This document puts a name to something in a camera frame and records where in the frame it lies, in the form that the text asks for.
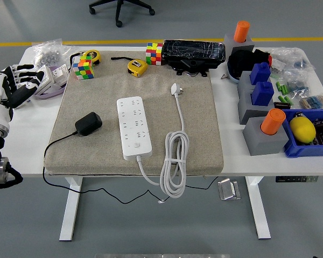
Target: gray floor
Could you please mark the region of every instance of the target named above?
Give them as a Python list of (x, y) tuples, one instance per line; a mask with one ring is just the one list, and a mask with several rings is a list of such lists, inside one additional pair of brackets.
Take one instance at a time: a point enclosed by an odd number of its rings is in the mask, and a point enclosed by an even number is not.
[[(123, 27), (117, 28), (114, 3), (99, 6), (92, 16), (90, 1), (2, 0), (0, 42), (223, 38), (234, 31), (238, 20), (250, 21), (253, 38), (323, 37), (323, 1), (147, 2), (155, 16), (126, 3), (121, 12)], [(323, 84), (323, 41), (257, 42), (256, 46), (303, 49)], [(0, 47), (0, 70), (18, 63), (26, 48)], [(188, 185), (204, 187), (212, 179), (189, 178)], [(233, 202), (219, 200), (216, 183), (207, 191), (187, 188), (180, 199), (164, 204), (150, 195), (123, 205), (102, 191), (87, 193), (80, 198), (73, 241), (59, 242), (67, 191), (50, 187), (41, 178), (25, 178), (16, 187), (0, 190), (0, 257), (212, 253), (323, 258), (323, 177), (317, 183), (262, 180), (270, 240), (257, 239), (244, 178), (236, 179), (242, 199)], [(143, 178), (84, 180), (84, 190), (99, 187), (123, 201), (146, 189), (163, 196)]]

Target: chair base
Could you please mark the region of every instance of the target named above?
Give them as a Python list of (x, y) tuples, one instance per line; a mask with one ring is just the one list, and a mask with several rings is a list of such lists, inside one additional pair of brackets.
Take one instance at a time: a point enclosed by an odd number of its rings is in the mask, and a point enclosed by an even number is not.
[(95, 15), (96, 10), (93, 7), (101, 5), (101, 4), (107, 4), (107, 3), (110, 3), (110, 2), (113, 2), (113, 1), (117, 1), (116, 17), (115, 18), (116, 18), (116, 26), (119, 27), (119, 28), (122, 27), (122, 22), (119, 20), (119, 17), (120, 17), (121, 6), (122, 6), (122, 4), (124, 4), (124, 1), (132, 3), (132, 4), (139, 5), (141, 7), (146, 8), (146, 9), (149, 9), (150, 15), (155, 15), (156, 14), (154, 9), (150, 5), (145, 4), (144, 2), (141, 2), (139, 0), (99, 0), (97, 2), (89, 4), (90, 13), (92, 15)]

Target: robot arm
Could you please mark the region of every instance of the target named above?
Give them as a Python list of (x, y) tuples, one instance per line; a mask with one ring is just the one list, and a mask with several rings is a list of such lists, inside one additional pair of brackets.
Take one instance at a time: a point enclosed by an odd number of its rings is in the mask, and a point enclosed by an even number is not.
[[(9, 122), (13, 117), (13, 109), (30, 98), (38, 89), (44, 72), (28, 71), (33, 65), (9, 66), (0, 72), (0, 149), (4, 147), (4, 138), (9, 133)], [(8, 173), (15, 179), (7, 181)], [(23, 180), (19, 172), (14, 170), (7, 157), (0, 153), (0, 189), (11, 187)]]

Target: blue bin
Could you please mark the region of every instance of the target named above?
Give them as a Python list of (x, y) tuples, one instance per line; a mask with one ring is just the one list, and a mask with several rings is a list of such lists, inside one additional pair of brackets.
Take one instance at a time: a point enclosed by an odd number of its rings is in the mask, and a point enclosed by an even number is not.
[(323, 145), (297, 145), (289, 122), (297, 112), (302, 112), (309, 120), (314, 121), (316, 118), (323, 119), (323, 109), (288, 109), (283, 110), (286, 119), (283, 127), (289, 137), (289, 141), (285, 145), (285, 154), (287, 157), (306, 157), (306, 156), (323, 156)]

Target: felt pad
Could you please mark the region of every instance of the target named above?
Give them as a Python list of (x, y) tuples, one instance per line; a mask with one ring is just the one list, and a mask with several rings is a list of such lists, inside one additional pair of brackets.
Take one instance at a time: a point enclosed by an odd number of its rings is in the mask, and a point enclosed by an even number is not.
[(102, 62), (94, 67), (93, 79), (68, 81), (50, 142), (75, 132), (75, 122), (97, 113), (103, 125), (88, 136), (79, 134), (54, 143), (47, 151), (45, 168), (50, 175), (137, 175), (137, 161), (123, 158), (116, 101), (142, 97), (152, 142), (152, 156), (143, 158), (147, 175), (159, 176), (165, 158), (165, 137), (181, 130), (175, 97), (170, 89), (178, 83), (184, 93), (179, 102), (189, 136), (187, 175), (218, 175), (223, 156), (210, 77), (200, 74), (178, 76), (170, 66), (148, 66), (136, 78), (128, 73), (127, 56), (145, 60), (145, 52), (101, 52)]

